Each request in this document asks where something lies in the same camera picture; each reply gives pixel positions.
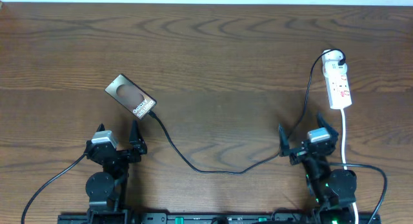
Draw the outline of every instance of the wooden table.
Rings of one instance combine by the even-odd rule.
[[[157,99],[154,111],[199,168],[242,170],[278,151],[277,127],[298,118],[321,51],[347,55],[353,105],[347,158],[388,176],[383,223],[413,218],[413,8],[9,3],[0,12],[0,223],[17,223],[27,201],[85,149],[98,124],[129,147],[133,115],[104,92],[120,73]],[[304,122],[341,132],[316,66]],[[128,204],[170,212],[303,209],[314,198],[302,166],[277,158],[243,176],[191,170],[150,117],[148,155],[131,165]],[[340,161],[339,151],[329,157]],[[361,211],[383,186],[354,169]],[[85,212],[85,183],[101,167],[83,160],[34,201],[27,223]]]

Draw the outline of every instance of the cable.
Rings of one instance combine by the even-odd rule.
[[[346,163],[346,116],[344,114],[344,109],[341,111],[341,123],[343,124],[343,134],[341,135],[341,161]]]
[[[25,218],[26,218],[26,213],[28,211],[28,208],[30,205],[33,203],[34,199],[39,195],[39,193],[47,187],[47,185],[51,184],[51,182],[55,181],[57,178],[61,177],[64,173],[68,172],[70,169],[72,169],[74,166],[76,166],[86,155],[83,154],[79,159],[77,159],[74,163],[72,163],[68,168],[64,169],[62,172],[54,176],[52,179],[49,179],[42,187],[39,188],[39,190],[30,198],[28,201],[23,213],[21,214],[21,224],[25,224]]]
[[[323,55],[334,51],[334,50],[338,50],[339,52],[341,52],[343,54],[343,59],[339,61],[339,65],[343,65],[345,63],[345,59],[346,59],[346,55],[344,54],[344,52],[342,52],[340,49],[331,49],[329,51],[323,52],[320,56],[318,56],[318,58],[314,61],[312,67],[311,67],[311,71],[310,71],[310,78],[308,79],[308,85],[307,85],[307,91],[305,92],[305,98],[304,98],[304,106],[303,106],[303,112],[301,113],[301,116],[299,117],[298,121],[296,122],[296,124],[291,128],[290,133],[287,136],[287,139],[290,138],[290,136],[292,135],[292,133],[294,133],[294,131],[296,130],[296,128],[298,127],[298,125],[300,124],[300,122],[303,120],[305,112],[307,111],[307,101],[308,101],[308,93],[310,92],[310,85],[311,85],[311,79],[312,79],[312,72],[314,71],[314,66],[316,65],[316,63],[318,62],[318,60],[323,57]]]
[[[346,163],[346,116],[344,113],[344,109],[340,109],[341,111],[341,123],[343,124],[343,134],[341,135],[341,161]],[[359,211],[357,209],[356,202],[352,203],[353,211],[354,211],[354,219],[355,224],[359,224]]]
[[[218,174],[218,173],[222,173],[222,174],[242,175],[242,174],[244,174],[245,172],[248,172],[249,170],[253,169],[253,168],[256,167],[256,166],[260,166],[260,165],[262,165],[263,163],[269,162],[269,161],[277,158],[278,155],[279,155],[279,152],[278,152],[277,154],[275,154],[275,155],[273,155],[273,156],[271,156],[271,157],[269,157],[269,158],[266,158],[266,159],[264,159],[264,160],[262,160],[262,161],[259,161],[259,162],[255,163],[255,164],[249,166],[248,168],[246,168],[245,170],[242,170],[241,172],[231,172],[231,171],[225,171],[225,170],[212,170],[212,171],[200,170],[200,169],[196,168],[195,166],[193,166],[193,164],[191,164],[191,162],[189,162],[189,161],[184,157],[184,155],[182,155],[182,153],[178,150],[178,148],[176,148],[174,142],[172,142],[172,140],[171,140],[171,138],[170,138],[170,136],[169,136],[168,131],[166,130],[166,128],[165,128],[165,126],[163,125],[162,121],[156,116],[156,114],[155,114],[153,111],[150,111],[150,112],[149,112],[149,115],[150,115],[151,117],[153,117],[153,118],[161,125],[161,128],[162,128],[163,132],[165,133],[165,136],[166,136],[166,138],[168,139],[168,141],[169,141],[170,145],[172,146],[172,148],[178,153],[179,156],[181,156],[181,158],[183,159],[183,161],[185,161],[185,163],[187,163],[187,165],[188,165],[190,168],[192,168],[192,170],[194,170],[194,171],[196,171],[196,172],[198,172],[198,173],[203,173],[203,174],[211,174],[211,173],[216,173],[216,174]]]
[[[368,220],[367,224],[371,224],[374,216],[378,213],[381,204],[383,203],[383,201],[385,200],[385,195],[386,195],[386,191],[387,191],[387,177],[385,172],[383,172],[383,170],[381,170],[378,167],[372,166],[372,165],[364,165],[364,164],[353,164],[353,163],[330,163],[330,165],[332,166],[341,166],[341,167],[363,167],[363,168],[370,168],[373,170],[376,170],[378,172],[381,173],[381,175],[383,176],[384,179],[384,183],[383,183],[383,191],[381,192],[381,196],[380,196],[380,200],[378,202],[378,204],[376,205],[372,216],[370,217],[370,219]]]

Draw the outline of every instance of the black power cord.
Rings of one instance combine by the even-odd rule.
[[[387,177],[386,177],[385,172],[383,172],[383,170],[381,170],[380,168],[372,166],[372,165],[354,164],[354,163],[330,163],[330,165],[340,166],[340,167],[344,167],[344,166],[347,166],[347,167],[363,167],[363,168],[373,169],[373,170],[376,170],[376,171],[381,173],[381,175],[383,176],[383,179],[384,179],[383,191],[381,192],[380,200],[379,200],[378,204],[376,205],[376,207],[375,207],[375,209],[372,213],[372,216],[370,217],[370,219],[367,222],[367,224],[371,224],[372,221],[374,220],[374,216],[379,212],[381,204],[385,200],[386,191],[387,191]]]
[[[307,111],[307,101],[308,101],[308,93],[310,92],[310,85],[311,85],[311,79],[312,79],[312,72],[314,71],[314,66],[316,65],[316,63],[318,62],[319,59],[321,59],[321,57],[323,57],[323,55],[331,52],[331,51],[339,51],[343,54],[343,58],[339,61],[338,65],[344,65],[344,63],[346,62],[346,55],[344,54],[343,51],[341,51],[340,49],[331,49],[328,50],[326,52],[323,52],[320,56],[318,56],[318,58],[314,61],[312,67],[311,67],[311,71],[310,71],[310,78],[308,79],[308,85],[307,85],[307,91],[305,92],[305,98],[304,98],[304,106],[303,106],[303,112],[301,113],[301,116],[299,117],[299,119],[297,120],[296,124],[291,128],[290,133],[287,136],[287,139],[289,139],[292,135],[292,133],[296,130],[296,128],[298,127],[298,125],[300,124],[300,122],[303,120],[305,112]]]
[[[217,173],[217,174],[218,174],[218,173],[221,173],[221,174],[242,175],[242,174],[244,174],[245,172],[248,172],[249,170],[253,169],[253,168],[256,167],[256,166],[260,166],[260,165],[262,165],[263,163],[269,162],[269,161],[277,158],[278,155],[279,155],[279,152],[278,152],[277,154],[275,154],[275,155],[273,155],[273,156],[271,156],[271,157],[269,157],[269,158],[266,158],[266,159],[264,159],[264,160],[262,160],[262,161],[259,161],[259,162],[255,163],[255,164],[249,166],[248,168],[246,168],[245,170],[242,170],[241,172],[231,172],[231,171],[225,171],[225,170],[211,170],[211,171],[200,170],[200,169],[196,168],[195,166],[193,166],[193,164],[191,164],[191,162],[189,162],[189,161],[186,159],[186,157],[184,157],[184,155],[182,155],[182,153],[178,150],[178,148],[176,148],[174,142],[172,142],[172,139],[171,139],[170,136],[169,136],[168,130],[167,130],[166,127],[163,125],[162,121],[156,116],[156,114],[155,114],[153,111],[150,111],[150,112],[149,112],[149,115],[150,115],[151,117],[153,117],[153,118],[161,125],[161,128],[162,128],[163,132],[165,133],[166,138],[168,139],[170,145],[171,145],[172,148],[176,151],[176,153],[178,153],[178,155],[181,156],[181,158],[183,159],[183,161],[185,161],[185,163],[187,163],[187,165],[188,165],[190,168],[192,168],[192,170],[194,170],[194,171],[196,171],[196,172],[198,172],[198,173],[203,173],[203,174],[211,174],[211,173]]]
[[[68,172],[70,169],[72,169],[74,166],[76,166],[86,155],[83,154],[79,159],[77,159],[74,163],[72,163],[68,168],[64,169],[62,172],[54,176],[52,179],[49,179],[42,187],[39,188],[39,190],[30,198],[28,201],[23,213],[21,214],[21,224],[25,224],[25,218],[26,214],[28,211],[28,208],[30,205],[33,203],[34,199],[39,195],[39,193],[47,187],[47,185],[51,184],[51,182],[55,181],[57,178],[61,177],[64,173]]]

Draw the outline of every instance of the power strip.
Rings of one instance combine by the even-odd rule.
[[[347,79],[347,64],[338,65],[343,57],[343,54],[338,50],[333,50],[322,56],[323,74],[327,84],[330,108],[338,110],[349,107],[352,104]]]

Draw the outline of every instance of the electrical outlet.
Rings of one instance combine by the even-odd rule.
[[[332,109],[342,109],[352,104],[347,78],[347,64],[338,65],[342,58],[343,54],[337,50],[322,57],[328,101]]]

